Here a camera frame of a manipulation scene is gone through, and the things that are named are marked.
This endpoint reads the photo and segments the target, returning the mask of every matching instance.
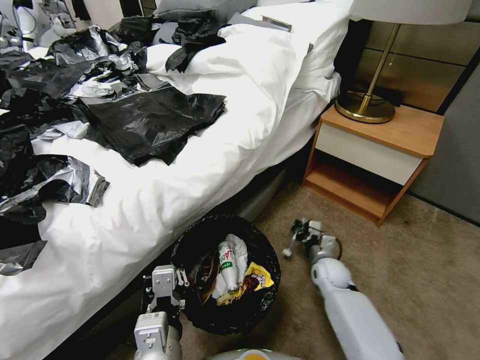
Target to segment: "trash can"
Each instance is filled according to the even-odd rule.
[[[223,306],[218,306],[214,299],[202,304],[191,279],[189,287],[179,287],[178,292],[185,299],[183,313],[188,320],[196,328],[220,335],[251,332],[274,302],[281,278],[279,260],[267,237],[252,223],[229,214],[206,216],[190,226],[174,247],[172,264],[190,274],[201,258],[216,250],[228,234],[245,242],[248,265],[254,262],[265,268],[270,273],[273,285],[250,292],[237,302]]]

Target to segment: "nightstand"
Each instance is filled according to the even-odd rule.
[[[444,117],[407,106],[367,124],[320,116],[303,186],[380,226],[434,155]]]

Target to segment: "lamp shade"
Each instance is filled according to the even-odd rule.
[[[354,0],[350,14],[367,20],[413,25],[465,20],[472,0]]]

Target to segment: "beige carpet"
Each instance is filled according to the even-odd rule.
[[[296,184],[281,191],[256,221],[282,270],[278,297],[250,335],[216,336],[183,319],[184,360],[258,347],[303,359],[345,359],[297,249],[281,256],[295,218],[320,220],[343,243],[342,261],[376,306],[407,359],[480,359],[480,228],[406,195],[375,227]],[[120,344],[107,359],[132,359]]]

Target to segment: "white bed sheet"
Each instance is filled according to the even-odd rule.
[[[148,49],[148,69],[184,93],[227,96],[226,113],[192,136],[170,166],[151,160],[135,167],[88,140],[36,142],[37,153],[73,156],[111,185],[98,208],[45,204],[45,249],[32,269],[0,276],[0,359],[49,354],[188,225],[308,141],[312,120],[336,95],[338,75],[321,91],[291,90],[308,39],[251,25],[220,35],[226,43],[201,51],[181,75],[164,76],[175,45]]]

